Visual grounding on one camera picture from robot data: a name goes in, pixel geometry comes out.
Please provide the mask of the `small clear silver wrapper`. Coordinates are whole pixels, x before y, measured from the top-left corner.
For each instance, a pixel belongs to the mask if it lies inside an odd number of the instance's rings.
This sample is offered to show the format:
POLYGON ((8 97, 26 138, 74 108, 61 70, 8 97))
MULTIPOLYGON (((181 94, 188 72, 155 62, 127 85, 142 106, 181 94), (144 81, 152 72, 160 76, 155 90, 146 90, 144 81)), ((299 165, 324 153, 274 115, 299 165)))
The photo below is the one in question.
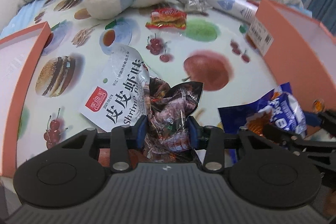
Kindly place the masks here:
POLYGON ((188 14, 201 14, 207 16, 207 11, 213 7, 201 0, 176 0, 181 4, 183 11, 188 14))

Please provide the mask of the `yellow red cracker packet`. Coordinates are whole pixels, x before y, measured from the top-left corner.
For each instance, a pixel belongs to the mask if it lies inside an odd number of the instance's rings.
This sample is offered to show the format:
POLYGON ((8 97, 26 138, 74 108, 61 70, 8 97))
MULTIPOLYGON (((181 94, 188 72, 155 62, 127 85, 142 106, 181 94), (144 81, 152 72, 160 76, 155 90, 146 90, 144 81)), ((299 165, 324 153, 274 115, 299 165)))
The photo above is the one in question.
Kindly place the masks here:
POLYGON ((171 7, 153 10, 150 21, 145 24, 149 29, 177 28, 186 29, 187 14, 171 7))

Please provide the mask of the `white shrimp snack packet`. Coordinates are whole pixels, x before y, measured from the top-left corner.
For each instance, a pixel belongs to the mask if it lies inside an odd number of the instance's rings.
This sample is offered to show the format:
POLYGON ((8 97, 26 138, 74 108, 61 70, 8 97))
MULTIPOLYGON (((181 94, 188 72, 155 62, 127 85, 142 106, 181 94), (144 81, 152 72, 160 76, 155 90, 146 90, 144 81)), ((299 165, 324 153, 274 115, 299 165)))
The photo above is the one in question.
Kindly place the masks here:
POLYGON ((147 126, 135 139, 136 149, 154 162, 188 162, 193 147, 187 118, 198 107, 202 91, 200 82, 171 87, 151 77, 137 50, 116 44, 80 113, 106 132, 145 118, 147 126))

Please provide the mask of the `pink storage box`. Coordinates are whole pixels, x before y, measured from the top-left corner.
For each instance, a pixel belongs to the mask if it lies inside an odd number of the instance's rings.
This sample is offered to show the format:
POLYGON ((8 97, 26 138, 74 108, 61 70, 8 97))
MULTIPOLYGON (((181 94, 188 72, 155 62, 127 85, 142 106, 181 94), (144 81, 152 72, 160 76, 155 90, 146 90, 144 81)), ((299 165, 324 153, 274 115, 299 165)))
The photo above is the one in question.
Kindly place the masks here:
POLYGON ((319 100, 335 109, 335 36, 318 20, 261 0, 247 32, 279 84, 290 83, 302 110, 319 100))

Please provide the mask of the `blue noodle snack packet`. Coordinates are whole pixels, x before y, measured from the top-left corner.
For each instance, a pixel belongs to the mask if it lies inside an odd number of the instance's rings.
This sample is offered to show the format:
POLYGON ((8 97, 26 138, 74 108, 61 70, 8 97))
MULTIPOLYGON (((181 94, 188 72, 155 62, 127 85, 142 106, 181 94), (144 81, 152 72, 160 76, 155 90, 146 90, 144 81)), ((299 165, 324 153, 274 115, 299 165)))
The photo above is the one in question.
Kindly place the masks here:
POLYGON ((293 96, 290 83, 272 89, 258 100, 237 106, 218 108, 223 130, 236 134, 241 128, 263 136, 263 129, 271 124, 302 138, 307 136, 305 114, 293 96))

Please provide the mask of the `white spray bottle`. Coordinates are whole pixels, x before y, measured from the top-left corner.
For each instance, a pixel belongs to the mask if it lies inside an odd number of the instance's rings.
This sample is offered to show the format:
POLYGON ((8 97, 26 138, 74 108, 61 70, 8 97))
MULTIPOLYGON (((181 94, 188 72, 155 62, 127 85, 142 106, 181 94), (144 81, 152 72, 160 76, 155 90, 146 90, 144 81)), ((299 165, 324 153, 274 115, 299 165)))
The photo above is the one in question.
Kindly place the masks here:
POLYGON ((252 23, 256 15, 257 6, 246 0, 200 0, 214 9, 225 12, 237 19, 252 23))

